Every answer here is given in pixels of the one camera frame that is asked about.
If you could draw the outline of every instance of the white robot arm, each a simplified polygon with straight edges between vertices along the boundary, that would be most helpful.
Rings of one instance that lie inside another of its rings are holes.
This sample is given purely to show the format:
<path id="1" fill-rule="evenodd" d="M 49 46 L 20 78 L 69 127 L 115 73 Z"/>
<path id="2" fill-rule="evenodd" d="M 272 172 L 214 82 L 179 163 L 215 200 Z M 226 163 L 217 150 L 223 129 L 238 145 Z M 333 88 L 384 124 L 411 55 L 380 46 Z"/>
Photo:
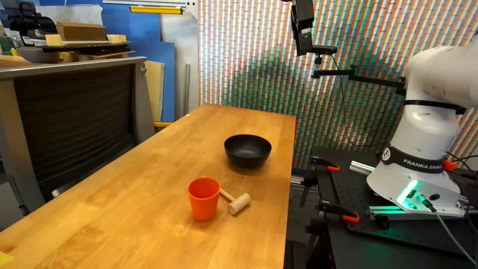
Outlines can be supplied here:
<path id="1" fill-rule="evenodd" d="M 459 135 L 457 106 L 478 106 L 478 40 L 466 46 L 433 48 L 406 66 L 406 102 L 400 124 L 368 176 L 369 187 L 405 212 L 462 217 L 460 188 L 442 169 Z"/>

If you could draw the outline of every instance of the patterned curtain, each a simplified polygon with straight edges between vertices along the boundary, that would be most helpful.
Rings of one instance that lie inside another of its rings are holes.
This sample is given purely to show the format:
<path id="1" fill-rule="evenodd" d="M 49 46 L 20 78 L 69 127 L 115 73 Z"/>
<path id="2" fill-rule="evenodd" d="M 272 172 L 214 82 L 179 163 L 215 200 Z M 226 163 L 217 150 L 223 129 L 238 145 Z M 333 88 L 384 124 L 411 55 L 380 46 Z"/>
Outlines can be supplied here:
<path id="1" fill-rule="evenodd" d="M 432 46 L 465 45 L 478 28 L 478 0 L 317 0 L 314 39 L 339 48 L 336 64 L 362 76 L 397 79 L 406 60 Z M 312 147 L 378 152 L 393 136 L 403 97 L 394 88 L 347 78 L 312 79 L 314 55 L 297 57 L 290 3 L 202 0 L 199 19 L 200 103 L 297 117 L 294 167 Z M 478 112 L 468 109 L 453 151 L 478 139 Z"/>

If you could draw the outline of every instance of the orange cup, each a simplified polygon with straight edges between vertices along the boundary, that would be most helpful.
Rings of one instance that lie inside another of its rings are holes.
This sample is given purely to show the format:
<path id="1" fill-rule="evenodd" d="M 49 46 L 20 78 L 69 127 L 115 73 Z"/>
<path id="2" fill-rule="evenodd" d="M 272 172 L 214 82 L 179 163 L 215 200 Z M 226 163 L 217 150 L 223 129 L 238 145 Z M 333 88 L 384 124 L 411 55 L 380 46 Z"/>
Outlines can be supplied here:
<path id="1" fill-rule="evenodd" d="M 190 187 L 190 203 L 193 217 L 199 221 L 214 218 L 218 208 L 221 185 L 212 178 L 197 178 Z"/>

